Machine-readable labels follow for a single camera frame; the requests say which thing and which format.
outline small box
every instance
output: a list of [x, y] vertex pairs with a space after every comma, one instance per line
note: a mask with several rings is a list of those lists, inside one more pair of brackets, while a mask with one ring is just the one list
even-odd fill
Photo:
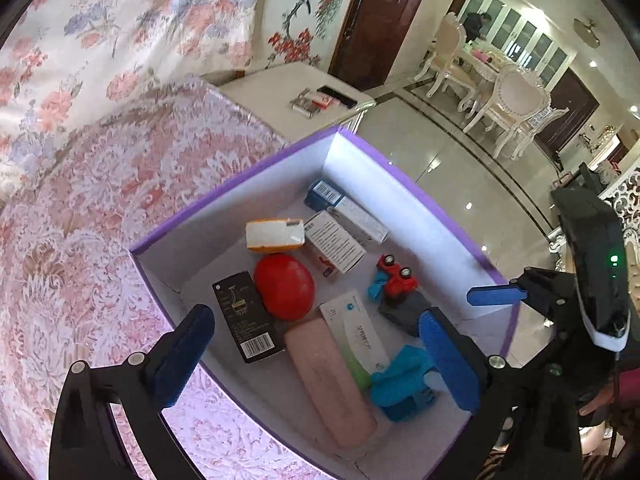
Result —
[[359, 389], [371, 386], [371, 374], [389, 366], [389, 356], [354, 290], [320, 305], [342, 358]]
[[305, 204], [314, 211], [326, 209], [367, 251], [377, 251], [388, 235], [385, 226], [330, 180], [316, 180], [309, 188]]
[[305, 222], [305, 240], [326, 278], [346, 274], [367, 252], [327, 211]]
[[338, 99], [334, 99], [333, 97], [329, 97], [327, 94], [323, 94], [322, 92], [309, 92], [305, 95], [307, 99], [311, 99], [315, 104], [322, 108], [322, 110], [326, 110], [329, 106], [338, 102]]
[[248, 272], [214, 283], [213, 291], [245, 363], [259, 361], [284, 348]]
[[305, 222], [291, 218], [253, 220], [247, 222], [244, 237], [247, 249], [252, 251], [292, 251], [305, 243]]
[[323, 110], [321, 106], [302, 95], [289, 101], [289, 104], [293, 110], [303, 114], [307, 119], [311, 119]]

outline barcode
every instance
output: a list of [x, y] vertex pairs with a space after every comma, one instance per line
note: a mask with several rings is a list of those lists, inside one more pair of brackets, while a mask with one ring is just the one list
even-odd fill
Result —
[[341, 197], [340, 193], [338, 193], [333, 187], [329, 186], [324, 180], [321, 180], [316, 184], [314, 191], [327, 200], [331, 205], [335, 205]]
[[253, 339], [249, 339], [249, 341], [241, 343], [240, 346], [244, 352], [244, 356], [247, 359], [251, 359], [255, 355], [271, 350], [275, 345], [273, 344], [269, 333], [265, 332], [258, 337], [254, 337]]

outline cable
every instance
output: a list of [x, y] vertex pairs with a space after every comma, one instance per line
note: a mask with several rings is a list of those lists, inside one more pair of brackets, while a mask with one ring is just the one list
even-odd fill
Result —
[[[620, 352], [616, 352], [616, 362], [613, 365], [613, 405], [611, 411], [614, 412], [620, 406], [620, 367], [618, 366], [620, 359]], [[613, 434], [611, 435], [611, 444], [609, 444], [609, 457], [613, 457], [613, 450], [616, 447], [616, 435], [617, 429], [611, 425]]]

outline floral bedspread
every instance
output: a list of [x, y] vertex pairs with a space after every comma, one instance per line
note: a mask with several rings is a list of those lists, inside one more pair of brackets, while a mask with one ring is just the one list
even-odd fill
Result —
[[0, 50], [0, 209], [68, 134], [187, 73], [243, 68], [256, 0], [34, 0]]
[[[199, 78], [147, 91], [78, 130], [0, 216], [0, 430], [35, 479], [69, 366], [119, 364], [170, 330], [128, 247], [286, 142]], [[257, 427], [198, 367], [164, 410], [206, 478], [326, 478]], [[153, 478], [116, 412], [142, 478]]]

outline red ball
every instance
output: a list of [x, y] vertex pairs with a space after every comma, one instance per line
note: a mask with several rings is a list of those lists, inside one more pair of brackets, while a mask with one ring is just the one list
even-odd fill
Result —
[[269, 254], [261, 259], [255, 266], [254, 282], [267, 311], [279, 319], [296, 321], [314, 304], [314, 279], [288, 254]]

